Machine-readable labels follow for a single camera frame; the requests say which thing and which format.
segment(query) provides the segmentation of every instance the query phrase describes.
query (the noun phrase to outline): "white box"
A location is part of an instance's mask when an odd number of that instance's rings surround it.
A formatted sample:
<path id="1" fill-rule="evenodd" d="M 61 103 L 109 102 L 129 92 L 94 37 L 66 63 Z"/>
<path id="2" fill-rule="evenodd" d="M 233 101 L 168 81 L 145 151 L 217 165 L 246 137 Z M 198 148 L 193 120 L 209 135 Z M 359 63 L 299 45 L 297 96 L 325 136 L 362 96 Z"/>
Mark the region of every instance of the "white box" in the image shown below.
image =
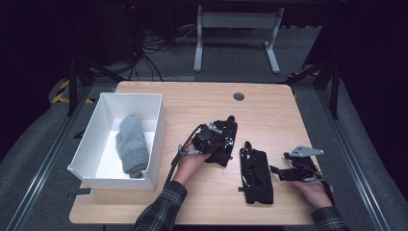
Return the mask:
<path id="1" fill-rule="evenodd" d="M 138 115 L 150 159 L 140 179 L 123 172 L 115 136 L 123 118 Z M 166 130 L 160 94 L 101 93 L 87 130 L 68 170 L 93 189 L 149 190 L 157 188 Z"/>

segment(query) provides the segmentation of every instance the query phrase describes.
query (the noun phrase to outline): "gray sock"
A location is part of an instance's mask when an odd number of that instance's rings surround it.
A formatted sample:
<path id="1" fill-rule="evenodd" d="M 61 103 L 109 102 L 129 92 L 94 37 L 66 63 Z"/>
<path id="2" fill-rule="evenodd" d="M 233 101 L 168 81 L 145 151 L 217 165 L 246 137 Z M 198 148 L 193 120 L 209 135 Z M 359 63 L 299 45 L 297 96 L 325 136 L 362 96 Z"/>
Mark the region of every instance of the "gray sock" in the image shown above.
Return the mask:
<path id="1" fill-rule="evenodd" d="M 149 152 L 141 119 L 137 115 L 129 115 L 120 123 L 116 151 L 122 161 L 123 172 L 131 178 L 142 177 L 141 171 L 147 169 L 149 162 Z"/>

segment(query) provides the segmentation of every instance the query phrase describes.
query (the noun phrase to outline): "wooden table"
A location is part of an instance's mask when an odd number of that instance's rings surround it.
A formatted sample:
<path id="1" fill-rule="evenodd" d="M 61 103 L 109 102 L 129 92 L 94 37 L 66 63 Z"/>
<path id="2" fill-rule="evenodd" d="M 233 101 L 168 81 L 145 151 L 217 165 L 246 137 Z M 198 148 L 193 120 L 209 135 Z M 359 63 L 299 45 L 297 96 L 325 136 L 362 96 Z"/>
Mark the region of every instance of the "wooden table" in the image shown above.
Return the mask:
<path id="1" fill-rule="evenodd" d="M 121 82 L 116 92 L 160 93 L 166 109 L 166 137 L 156 191 L 93 190 L 77 196 L 70 213 L 74 223 L 134 223 L 161 192 L 177 147 L 201 123 L 234 116 L 238 123 L 233 159 L 227 167 L 205 164 L 187 185 L 189 192 L 177 224 L 312 224 L 313 208 L 289 182 L 272 174 L 273 205 L 245 203 L 240 148 L 250 141 L 268 154 L 268 163 L 292 168 L 283 158 L 298 145 L 311 147 L 293 93 L 284 85 Z M 244 100 L 233 95 L 241 92 Z"/>

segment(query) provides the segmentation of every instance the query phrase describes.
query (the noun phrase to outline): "person's left hand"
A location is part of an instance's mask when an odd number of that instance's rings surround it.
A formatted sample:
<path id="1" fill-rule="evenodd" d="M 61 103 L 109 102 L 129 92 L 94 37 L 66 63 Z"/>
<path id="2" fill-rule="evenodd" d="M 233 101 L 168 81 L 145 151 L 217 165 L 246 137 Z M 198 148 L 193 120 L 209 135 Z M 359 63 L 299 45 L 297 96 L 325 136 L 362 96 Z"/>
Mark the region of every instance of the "person's left hand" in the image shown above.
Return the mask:
<path id="1" fill-rule="evenodd" d="M 194 151 L 192 144 L 188 145 L 186 151 Z M 182 156 L 178 162 L 177 171 L 174 174 L 173 181 L 186 186 L 190 178 L 198 172 L 204 161 L 209 158 L 211 154 L 195 154 Z"/>

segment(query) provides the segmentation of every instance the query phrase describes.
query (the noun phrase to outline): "plaid sleeve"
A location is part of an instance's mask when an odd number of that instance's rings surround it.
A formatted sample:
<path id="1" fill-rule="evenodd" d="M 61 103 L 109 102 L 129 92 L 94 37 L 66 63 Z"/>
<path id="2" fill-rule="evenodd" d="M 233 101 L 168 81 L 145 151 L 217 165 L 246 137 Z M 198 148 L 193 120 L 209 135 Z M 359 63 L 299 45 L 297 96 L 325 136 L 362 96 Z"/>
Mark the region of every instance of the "plaid sleeve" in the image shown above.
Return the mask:
<path id="1" fill-rule="evenodd" d="M 312 213 L 312 219 L 318 231 L 349 230 L 342 215 L 334 206 L 315 210 Z"/>
<path id="2" fill-rule="evenodd" d="M 157 199 L 140 214 L 135 230 L 172 230 L 186 196 L 187 190 L 182 184 L 168 182 Z"/>

